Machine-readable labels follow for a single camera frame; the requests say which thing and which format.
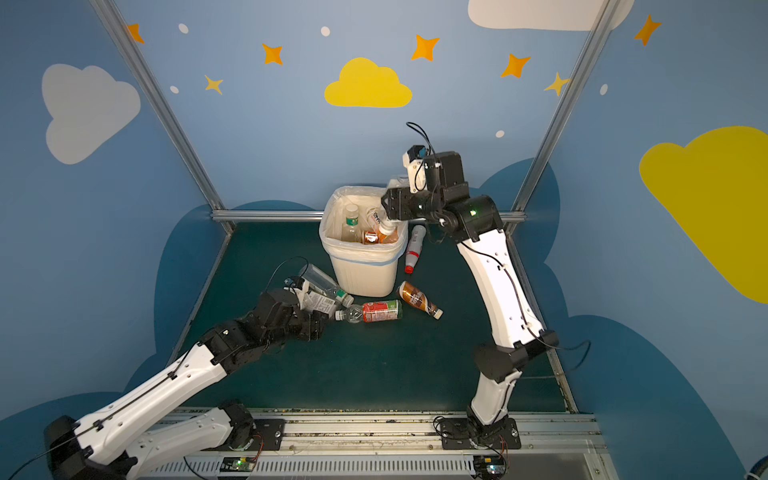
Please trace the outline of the clear bottle green cap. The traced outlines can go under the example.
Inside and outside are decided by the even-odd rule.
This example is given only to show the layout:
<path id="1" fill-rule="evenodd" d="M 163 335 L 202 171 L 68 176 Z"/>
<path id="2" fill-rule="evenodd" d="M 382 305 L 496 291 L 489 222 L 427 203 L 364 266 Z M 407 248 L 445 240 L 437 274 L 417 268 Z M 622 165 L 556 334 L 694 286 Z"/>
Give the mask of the clear bottle green cap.
<path id="1" fill-rule="evenodd" d="M 337 305 L 348 308 L 354 303 L 354 297 L 328 274 L 322 271 L 314 264 L 308 264 L 300 273 L 304 283 L 308 285 L 308 290 L 326 298 L 333 300 Z"/>

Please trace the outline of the white bottle red cap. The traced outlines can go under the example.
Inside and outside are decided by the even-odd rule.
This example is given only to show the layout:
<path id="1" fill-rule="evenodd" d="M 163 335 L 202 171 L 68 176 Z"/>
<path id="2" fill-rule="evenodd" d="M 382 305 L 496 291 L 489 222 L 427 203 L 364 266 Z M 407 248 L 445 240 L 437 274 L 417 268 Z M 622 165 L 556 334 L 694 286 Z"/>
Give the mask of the white bottle red cap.
<path id="1" fill-rule="evenodd" d="M 406 248 L 404 271 L 412 274 L 420 258 L 427 229 L 422 224 L 413 227 L 410 233 L 409 243 Z"/>

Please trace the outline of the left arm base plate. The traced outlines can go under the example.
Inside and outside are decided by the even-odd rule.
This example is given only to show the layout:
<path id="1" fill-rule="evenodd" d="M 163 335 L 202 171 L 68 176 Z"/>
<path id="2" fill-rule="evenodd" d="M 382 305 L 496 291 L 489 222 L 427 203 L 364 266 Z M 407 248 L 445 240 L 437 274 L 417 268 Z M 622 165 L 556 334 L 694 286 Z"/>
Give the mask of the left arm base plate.
<path id="1" fill-rule="evenodd" d="M 281 448 L 285 426 L 283 419 L 254 419 L 246 430 L 245 440 L 239 449 L 248 452 L 278 451 Z"/>

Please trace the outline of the red label clear bottle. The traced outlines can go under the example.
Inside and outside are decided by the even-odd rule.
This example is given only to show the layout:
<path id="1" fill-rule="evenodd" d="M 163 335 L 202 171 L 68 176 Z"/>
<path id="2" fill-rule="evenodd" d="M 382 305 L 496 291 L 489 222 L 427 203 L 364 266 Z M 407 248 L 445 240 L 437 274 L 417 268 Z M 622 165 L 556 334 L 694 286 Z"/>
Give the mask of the red label clear bottle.
<path id="1" fill-rule="evenodd" d="M 348 323 L 377 323 L 398 320 L 402 317 L 402 305 L 399 300 L 369 302 L 362 305 L 352 304 L 345 310 L 336 311 L 336 321 Z"/>

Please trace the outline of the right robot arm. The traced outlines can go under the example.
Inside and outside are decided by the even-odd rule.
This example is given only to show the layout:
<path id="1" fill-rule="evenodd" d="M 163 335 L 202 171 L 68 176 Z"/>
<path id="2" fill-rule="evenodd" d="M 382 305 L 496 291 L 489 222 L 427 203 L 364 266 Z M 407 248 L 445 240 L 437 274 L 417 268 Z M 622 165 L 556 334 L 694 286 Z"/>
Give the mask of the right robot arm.
<path id="1" fill-rule="evenodd" d="M 469 266 L 488 312 L 493 342 L 475 351 L 480 377 L 468 412 L 475 430 L 486 432 L 507 417 L 524 367 L 559 339 L 533 312 L 512 265 L 499 211 L 489 196 L 471 196 L 461 156 L 415 145 L 404 153 L 403 165 L 408 183 L 382 196 L 386 216 L 440 226 Z"/>

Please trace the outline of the brown Nescafe coffee bottle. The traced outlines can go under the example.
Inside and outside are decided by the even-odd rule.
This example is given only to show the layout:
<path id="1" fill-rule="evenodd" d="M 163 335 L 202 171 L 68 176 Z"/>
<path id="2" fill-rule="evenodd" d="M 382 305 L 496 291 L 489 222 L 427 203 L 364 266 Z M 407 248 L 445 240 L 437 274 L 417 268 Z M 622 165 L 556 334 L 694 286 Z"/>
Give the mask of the brown Nescafe coffee bottle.
<path id="1" fill-rule="evenodd" d="M 427 296 L 411 283 L 404 281 L 398 287 L 400 298 L 408 305 L 427 313 L 435 320 L 440 320 L 443 311 L 431 302 Z"/>

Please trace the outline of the yellow red label bottle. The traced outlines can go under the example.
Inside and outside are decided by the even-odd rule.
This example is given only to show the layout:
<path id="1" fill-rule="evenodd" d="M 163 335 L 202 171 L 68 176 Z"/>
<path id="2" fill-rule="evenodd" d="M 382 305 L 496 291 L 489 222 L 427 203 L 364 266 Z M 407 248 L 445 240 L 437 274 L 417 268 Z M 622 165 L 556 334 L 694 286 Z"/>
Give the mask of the yellow red label bottle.
<path id="1" fill-rule="evenodd" d="M 361 239 L 365 245 L 373 245 L 380 242 L 379 234 L 376 231 L 364 231 Z"/>

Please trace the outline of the clear bottle green band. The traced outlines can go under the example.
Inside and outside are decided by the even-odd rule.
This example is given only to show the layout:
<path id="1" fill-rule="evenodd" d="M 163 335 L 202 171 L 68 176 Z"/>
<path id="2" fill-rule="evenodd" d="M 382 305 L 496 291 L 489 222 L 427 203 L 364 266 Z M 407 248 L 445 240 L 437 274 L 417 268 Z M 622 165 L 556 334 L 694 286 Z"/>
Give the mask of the clear bottle green band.
<path id="1" fill-rule="evenodd" d="M 341 230 L 341 240 L 349 243 L 361 241 L 359 225 L 359 207 L 356 204 L 347 204 L 344 207 L 344 223 Z"/>

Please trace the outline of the orange label bottle white cap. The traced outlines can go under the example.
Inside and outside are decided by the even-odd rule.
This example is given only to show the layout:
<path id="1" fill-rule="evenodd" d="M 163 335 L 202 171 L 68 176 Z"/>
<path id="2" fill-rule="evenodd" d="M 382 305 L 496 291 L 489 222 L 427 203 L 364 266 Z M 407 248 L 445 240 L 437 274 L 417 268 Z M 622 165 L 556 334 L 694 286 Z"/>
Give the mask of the orange label bottle white cap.
<path id="1" fill-rule="evenodd" d="M 371 207 L 366 212 L 366 219 L 371 230 L 377 235 L 380 244 L 395 243 L 398 238 L 398 225 L 389 219 L 383 207 Z"/>

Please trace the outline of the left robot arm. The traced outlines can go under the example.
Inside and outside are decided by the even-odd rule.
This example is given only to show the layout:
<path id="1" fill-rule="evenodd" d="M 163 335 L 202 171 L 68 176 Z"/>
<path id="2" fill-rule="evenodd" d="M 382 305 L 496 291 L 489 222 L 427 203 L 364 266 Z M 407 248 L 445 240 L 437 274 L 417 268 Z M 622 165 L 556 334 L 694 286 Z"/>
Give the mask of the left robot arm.
<path id="1" fill-rule="evenodd" d="M 304 309 L 291 290 L 259 297 L 244 316 L 209 329 L 181 357 L 123 397 L 79 419 L 62 416 L 44 431 L 46 461 L 55 479 L 136 479 L 177 458 L 260 442 L 255 420 L 227 401 L 169 427 L 156 423 L 186 400 L 259 360 L 289 339 L 321 338 L 330 316 Z"/>

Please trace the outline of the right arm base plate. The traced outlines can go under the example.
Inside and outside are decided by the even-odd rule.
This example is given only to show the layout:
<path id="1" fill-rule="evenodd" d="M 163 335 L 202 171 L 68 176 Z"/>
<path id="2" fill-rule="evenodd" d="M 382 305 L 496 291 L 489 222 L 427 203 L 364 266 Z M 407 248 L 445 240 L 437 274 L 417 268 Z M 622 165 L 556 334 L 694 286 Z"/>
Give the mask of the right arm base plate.
<path id="1" fill-rule="evenodd" d="M 499 451 L 521 448 L 520 433 L 510 417 L 483 425 L 474 418 L 448 418 L 438 416 L 433 428 L 441 439 L 444 450 L 496 449 Z"/>

